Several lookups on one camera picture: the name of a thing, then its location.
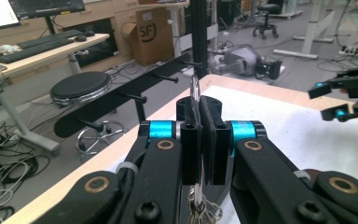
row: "black chair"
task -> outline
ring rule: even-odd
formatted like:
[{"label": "black chair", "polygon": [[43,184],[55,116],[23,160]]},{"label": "black chair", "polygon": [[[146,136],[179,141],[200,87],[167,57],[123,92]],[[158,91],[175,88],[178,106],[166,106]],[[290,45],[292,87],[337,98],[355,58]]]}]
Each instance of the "black chair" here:
[{"label": "black chair", "polygon": [[[50,97],[58,107],[85,104],[109,91],[111,84],[110,76],[104,72],[79,73],[67,77],[54,85],[50,91]],[[108,137],[126,132],[121,123],[112,120],[97,123],[77,118],[77,122],[88,126],[79,134],[76,140],[76,148],[82,154],[82,160],[85,155],[97,153],[92,150],[98,143],[103,142],[109,146]]]},{"label": "black chair", "polygon": [[277,26],[269,24],[269,13],[281,10],[281,7],[276,4],[265,4],[263,6],[257,7],[257,10],[261,12],[266,12],[266,18],[264,20],[264,24],[255,27],[253,36],[257,36],[256,31],[258,30],[258,32],[261,34],[261,38],[265,39],[266,35],[264,34],[264,32],[267,30],[272,30],[272,34],[274,35],[274,37],[278,37],[279,35],[277,33]]}]

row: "gray floor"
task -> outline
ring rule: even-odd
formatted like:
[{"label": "gray floor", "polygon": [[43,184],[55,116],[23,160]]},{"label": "gray floor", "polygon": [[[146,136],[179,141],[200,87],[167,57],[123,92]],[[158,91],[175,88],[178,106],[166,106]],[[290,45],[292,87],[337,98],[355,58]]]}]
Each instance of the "gray floor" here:
[{"label": "gray floor", "polygon": [[[343,58],[337,55],[340,47],[337,45],[337,41],[332,44],[320,44],[315,43],[312,47],[312,53],[318,54],[320,57],[318,60],[306,60],[295,57],[284,57],[282,55],[273,54],[274,49],[286,49],[300,51],[302,48],[302,42],[292,39],[293,35],[303,35],[306,33],[308,19],[310,17],[310,5],[300,5],[297,7],[299,10],[303,10],[303,13],[299,16],[293,17],[291,20],[272,19],[272,22],[278,26],[279,38],[274,38],[272,35],[267,35],[267,39],[262,39],[260,36],[253,37],[253,28],[241,29],[241,25],[234,25],[228,32],[228,35],[220,34],[218,37],[219,44],[231,47],[232,45],[249,44],[262,56],[265,56],[268,61],[282,60],[282,65],[285,67],[281,76],[277,80],[262,80],[266,85],[273,85],[283,87],[286,89],[296,91],[308,91],[314,83],[324,81],[335,76],[337,71],[341,71],[346,68],[356,67],[358,65],[358,59],[348,58],[341,61]],[[334,35],[337,26],[337,19],[342,13],[343,6],[336,6],[336,19],[335,22],[327,30],[327,35]],[[340,41],[345,42],[345,37],[341,37]],[[141,75],[143,72],[140,69],[145,70],[144,67],[136,64],[123,69],[119,74],[115,75],[115,82],[122,83],[129,81],[129,78],[134,78]],[[161,106],[169,102],[175,95],[182,92],[189,86],[190,79],[182,74],[177,74],[179,82],[177,84],[163,81],[154,88],[146,91],[144,96],[148,98],[145,104],[146,115],[151,115],[157,111]],[[247,79],[251,81],[255,80],[253,77],[240,77],[235,75],[231,76],[240,79]],[[341,99],[348,99],[346,95],[333,92],[330,96]],[[48,97],[45,97],[39,101],[49,103]],[[26,111],[26,118],[32,117],[32,124],[36,125],[43,120],[53,118],[59,115],[66,108],[59,109],[54,105],[32,105],[30,109]],[[106,115],[103,119],[112,119],[122,122],[126,128],[131,129],[137,123],[136,109],[134,102],[128,102],[117,109],[116,114]],[[42,133],[44,136],[59,141],[62,144],[62,149],[57,157],[51,157],[47,152],[35,149],[33,154],[43,154],[50,157],[50,162],[46,170],[37,176],[27,179],[23,182],[21,187],[16,191],[11,201],[8,203],[15,207],[16,210],[21,209],[24,205],[37,197],[46,189],[53,186],[60,179],[70,174],[76,167],[82,164],[79,153],[75,148],[76,135],[67,139],[60,139],[54,135],[52,131],[52,120],[50,123],[43,125],[36,129],[38,133]],[[25,146],[20,146],[17,150],[29,150]],[[40,158],[40,166],[46,163],[46,159]]]}]

